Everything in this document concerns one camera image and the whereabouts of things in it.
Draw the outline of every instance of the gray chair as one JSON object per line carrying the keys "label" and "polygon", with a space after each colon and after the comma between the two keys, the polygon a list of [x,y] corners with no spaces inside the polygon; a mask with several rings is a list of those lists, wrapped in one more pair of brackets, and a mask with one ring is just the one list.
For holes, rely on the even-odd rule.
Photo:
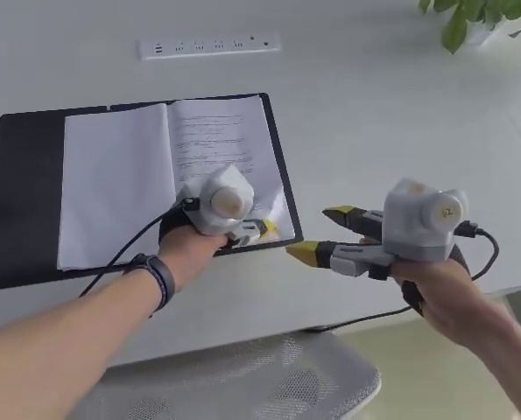
{"label": "gray chair", "polygon": [[71,420],[353,418],[379,371],[330,332],[295,332],[107,371]]}

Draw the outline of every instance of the white table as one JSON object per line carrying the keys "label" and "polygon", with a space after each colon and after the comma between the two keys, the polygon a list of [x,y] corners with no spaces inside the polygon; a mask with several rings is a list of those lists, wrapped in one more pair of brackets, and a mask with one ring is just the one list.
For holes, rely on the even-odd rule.
{"label": "white table", "polygon": [[[521,40],[500,32],[451,57],[439,19],[416,3],[0,0],[0,115],[267,92],[307,238],[351,240],[320,210],[379,208],[403,176],[458,187],[502,247],[480,286],[521,287]],[[279,31],[284,51],[137,60],[137,39],[220,28]],[[485,241],[461,247],[473,271],[489,257]],[[0,290],[0,325],[75,297],[87,281]],[[113,364],[404,305],[394,283],[309,269],[282,249],[221,257]]]}

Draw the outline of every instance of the floor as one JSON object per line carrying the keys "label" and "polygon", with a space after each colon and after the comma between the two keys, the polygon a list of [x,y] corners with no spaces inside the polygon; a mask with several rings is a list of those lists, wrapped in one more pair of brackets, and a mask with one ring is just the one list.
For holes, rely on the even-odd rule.
{"label": "floor", "polygon": [[423,320],[341,337],[382,374],[361,420],[521,418],[484,365]]}

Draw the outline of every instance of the wristwatch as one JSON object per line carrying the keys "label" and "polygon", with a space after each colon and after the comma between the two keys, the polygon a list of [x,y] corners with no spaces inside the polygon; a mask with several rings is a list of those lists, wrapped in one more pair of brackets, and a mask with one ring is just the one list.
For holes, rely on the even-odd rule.
{"label": "wristwatch", "polygon": [[161,302],[158,304],[155,312],[163,309],[172,299],[176,291],[174,279],[172,278],[172,273],[169,268],[156,255],[137,254],[130,261],[128,269],[126,269],[124,273],[133,270],[147,270],[155,277],[161,289]]}

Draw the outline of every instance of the black folder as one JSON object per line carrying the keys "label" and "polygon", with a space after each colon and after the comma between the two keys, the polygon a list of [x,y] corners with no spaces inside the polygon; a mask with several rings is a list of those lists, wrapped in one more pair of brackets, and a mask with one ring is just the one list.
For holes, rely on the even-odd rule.
{"label": "black folder", "polygon": [[[228,100],[255,95],[261,97],[264,105],[295,237],[287,241],[220,250],[216,253],[217,256],[282,247],[303,240],[269,96],[241,94],[199,99]],[[93,276],[102,271],[102,267],[57,267],[66,117],[172,102],[59,109],[6,114],[0,117],[0,289]],[[112,271],[123,268],[125,264],[118,264]]]}

